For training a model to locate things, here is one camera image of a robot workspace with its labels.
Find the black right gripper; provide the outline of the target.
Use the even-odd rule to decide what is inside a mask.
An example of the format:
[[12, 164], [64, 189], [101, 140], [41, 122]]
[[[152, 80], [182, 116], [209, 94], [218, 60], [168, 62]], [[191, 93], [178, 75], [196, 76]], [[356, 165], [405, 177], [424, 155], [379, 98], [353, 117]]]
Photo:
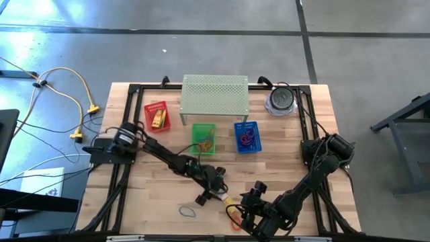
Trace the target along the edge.
[[273, 239], [277, 227], [270, 215], [271, 203], [264, 201], [261, 195], [267, 190], [262, 181], [256, 181], [249, 192], [240, 194], [242, 228], [258, 241]]

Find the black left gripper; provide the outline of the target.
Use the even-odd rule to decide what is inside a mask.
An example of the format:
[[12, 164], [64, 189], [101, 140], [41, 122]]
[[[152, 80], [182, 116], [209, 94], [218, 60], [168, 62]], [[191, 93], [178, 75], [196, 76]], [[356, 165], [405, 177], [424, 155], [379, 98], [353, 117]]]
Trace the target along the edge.
[[204, 191], [197, 196], [195, 202], [204, 205], [211, 198], [223, 201], [224, 194], [228, 192], [228, 185], [224, 182], [226, 169], [223, 167], [203, 167], [201, 176], [195, 181], [203, 187]]

